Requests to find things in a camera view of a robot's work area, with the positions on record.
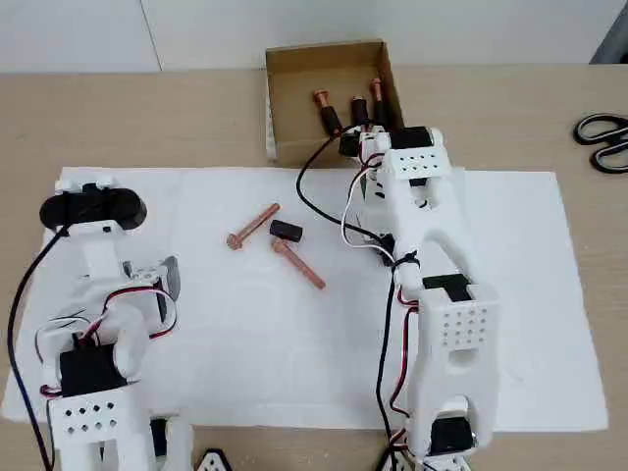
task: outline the cardboard box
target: cardboard box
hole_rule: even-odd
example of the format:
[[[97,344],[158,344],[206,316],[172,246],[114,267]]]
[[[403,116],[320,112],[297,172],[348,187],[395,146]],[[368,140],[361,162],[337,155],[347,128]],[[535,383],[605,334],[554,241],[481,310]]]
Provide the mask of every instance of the cardboard box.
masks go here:
[[[343,126],[351,124],[350,101],[364,96],[372,115],[371,79],[383,83],[389,128],[403,126],[386,43],[381,40],[315,44],[266,51],[266,70],[277,163],[300,167],[327,140],[315,89],[330,92],[330,104]],[[317,166],[337,166],[345,158],[334,143],[321,155]]]

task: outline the wooden table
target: wooden table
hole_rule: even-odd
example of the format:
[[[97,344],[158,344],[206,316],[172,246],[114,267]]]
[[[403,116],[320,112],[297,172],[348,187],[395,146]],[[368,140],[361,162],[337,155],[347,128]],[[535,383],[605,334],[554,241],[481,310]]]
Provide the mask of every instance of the wooden table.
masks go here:
[[[628,114],[628,68],[394,72],[406,123],[443,130],[455,164],[557,172],[602,368],[609,431],[499,435],[472,459],[474,469],[626,469],[628,177],[593,171],[591,149],[574,144],[570,128],[594,111]],[[262,71],[0,76],[0,305],[8,311],[39,247],[37,211],[62,166],[267,165],[264,86]],[[375,432],[259,428],[197,429],[195,440],[195,456],[222,447],[238,471],[369,470],[382,445]],[[41,469],[25,425],[0,424],[0,456],[2,470]]]

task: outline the scissors handle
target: scissors handle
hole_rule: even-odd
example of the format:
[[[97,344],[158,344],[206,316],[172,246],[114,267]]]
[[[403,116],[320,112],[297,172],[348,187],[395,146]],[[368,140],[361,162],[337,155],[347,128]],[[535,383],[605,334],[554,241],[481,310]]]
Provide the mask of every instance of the scissors handle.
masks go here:
[[[606,157],[623,151],[628,151],[628,140],[620,140],[614,145],[603,147],[594,152],[589,162],[591,162],[594,169],[604,172],[605,174],[627,174],[628,162],[625,165],[608,165],[604,163]]]
[[[615,125],[615,128],[608,131],[598,132],[596,134],[586,134],[585,128],[591,123],[611,123]],[[573,138],[576,142],[582,145],[599,144],[601,142],[615,143],[621,140],[623,134],[628,135],[628,119],[623,116],[613,115],[610,113],[596,113],[583,118],[573,129]]]

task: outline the copper bolt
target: copper bolt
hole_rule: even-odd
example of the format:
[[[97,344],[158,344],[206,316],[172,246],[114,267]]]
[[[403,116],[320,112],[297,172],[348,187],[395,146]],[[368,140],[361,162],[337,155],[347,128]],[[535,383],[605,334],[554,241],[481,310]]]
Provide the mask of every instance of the copper bolt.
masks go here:
[[[329,90],[325,90],[325,89],[314,90],[313,95],[314,95],[314,101],[318,103],[321,108],[330,106],[329,101],[327,101],[327,98],[330,95]]]
[[[279,211],[280,205],[278,203],[271,204],[266,211],[256,217],[253,221],[248,223],[244,229],[237,234],[229,234],[227,237],[227,245],[233,250],[242,248],[242,242],[249,237],[253,232],[259,228],[262,224],[270,219],[277,211]]]
[[[382,101],[382,80],[380,78],[373,78],[371,80],[371,90],[375,101]]]
[[[275,250],[280,255],[285,256],[288,261],[296,267],[296,269],[301,272],[305,278],[307,278],[312,285],[314,285],[318,289],[323,289],[325,287],[325,282],[314,273],[307,264],[296,255],[288,245],[278,237],[275,237],[273,240],[273,250]]]

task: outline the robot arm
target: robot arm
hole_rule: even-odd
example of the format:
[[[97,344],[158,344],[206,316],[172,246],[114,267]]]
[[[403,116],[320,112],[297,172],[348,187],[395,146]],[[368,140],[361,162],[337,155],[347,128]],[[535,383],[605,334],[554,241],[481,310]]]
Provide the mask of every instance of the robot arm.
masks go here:
[[[421,259],[426,242],[434,242],[456,267],[434,277],[414,264],[397,271],[404,296],[419,303],[405,427],[409,451],[418,459],[469,454],[493,435],[499,301],[476,260],[443,135],[410,128],[364,132],[361,142],[362,160],[380,154],[382,165],[365,179],[360,221],[392,234],[396,259],[413,251]],[[466,406],[447,406],[461,398]]]
[[[62,468],[191,470],[191,427],[169,418],[167,454],[158,457],[152,417],[134,380],[150,340],[177,321],[176,259],[137,269],[120,259],[125,230],[139,226],[146,213],[131,190],[100,183],[57,187],[63,190],[43,204],[42,222],[52,229],[74,222],[67,241],[80,248],[86,270],[77,274],[83,276],[64,310],[72,314],[49,320],[36,337],[46,390],[56,396],[49,419]]]

